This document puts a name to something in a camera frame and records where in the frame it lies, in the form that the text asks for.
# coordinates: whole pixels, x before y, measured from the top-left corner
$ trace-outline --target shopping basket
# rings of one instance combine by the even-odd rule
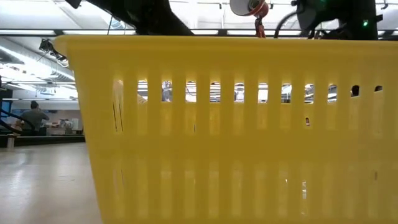
[[[397,43],[63,36],[56,46],[75,71],[104,223],[398,222]]]

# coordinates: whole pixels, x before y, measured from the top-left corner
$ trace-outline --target concrete floor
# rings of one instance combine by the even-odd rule
[[[100,224],[85,144],[0,151],[0,223]]]

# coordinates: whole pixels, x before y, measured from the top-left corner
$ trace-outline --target wall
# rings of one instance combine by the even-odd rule
[[[14,90],[12,97],[15,99],[70,99],[70,97],[77,97],[77,91],[59,87],[59,88],[47,88],[47,93],[43,94],[31,90]]]
[[[39,107],[43,110],[80,110],[78,101],[40,101],[37,100]],[[12,102],[12,110],[30,109],[30,101],[17,100]]]

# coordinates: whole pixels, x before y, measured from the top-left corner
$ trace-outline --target person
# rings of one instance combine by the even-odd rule
[[[21,118],[30,121],[34,126],[34,131],[31,130],[29,124],[24,124],[22,127],[21,120],[17,120],[16,126],[22,127],[22,135],[37,135],[42,125],[42,120],[48,121],[50,118],[39,108],[39,104],[36,101],[30,103],[31,110],[22,113]]]

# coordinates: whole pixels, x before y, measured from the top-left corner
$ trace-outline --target ceiling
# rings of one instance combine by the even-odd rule
[[[275,29],[278,22],[286,14],[295,10],[290,5],[291,0],[267,0],[267,2],[273,4],[273,7],[263,19],[265,29]],[[378,29],[398,31],[398,0],[385,0],[385,2],[389,5],[383,9],[385,6],[384,1],[376,0],[377,13],[384,14],[384,20],[378,24]],[[231,12],[228,0],[170,0],[170,6],[173,12],[190,29],[227,29],[234,30],[235,32],[235,29],[249,29],[250,32],[254,29],[255,17],[239,17],[234,15]],[[54,87],[55,83],[57,83],[56,85],[59,88],[68,88],[68,91],[70,91],[70,85],[74,82],[73,76],[70,75],[72,72],[66,70],[67,68],[61,68],[61,75],[58,71],[54,72],[53,68],[59,67],[56,59],[39,50],[39,45],[43,38],[53,39],[53,37],[44,37],[48,33],[54,33],[54,30],[66,30],[64,33],[67,33],[67,30],[69,30],[70,33],[79,34],[93,29],[97,30],[97,32],[99,32],[98,30],[106,32],[108,29],[111,29],[112,32],[120,30],[121,32],[117,34],[134,33],[132,31],[133,27],[126,26],[123,22],[112,19],[111,15],[107,12],[86,1],[81,3],[81,7],[74,9],[64,0],[2,0],[0,1],[0,21],[0,35],[2,35],[0,37],[0,46],[2,41],[10,42],[10,45],[13,46],[12,51],[20,52],[22,55],[28,55],[29,57],[36,54],[34,60],[37,63],[42,63],[47,66],[46,68],[50,67],[52,69],[46,75],[46,78],[34,73],[30,77],[34,81],[52,82],[37,85],[24,84],[29,85],[33,89],[37,89],[38,85],[42,85],[40,86],[41,91],[46,86],[51,89],[58,88]],[[320,28],[334,29],[337,25],[337,21],[324,22]],[[299,30],[300,27],[297,18],[291,18],[285,23],[282,29]],[[12,36],[15,32],[22,32],[28,35]],[[0,70],[0,75],[3,76],[2,73],[4,73],[4,66]],[[8,81],[10,80],[14,82],[14,86],[8,87],[16,89],[22,86],[22,83],[18,84],[16,82],[32,81],[26,79],[26,77],[22,78],[22,76],[15,79],[8,79]]]

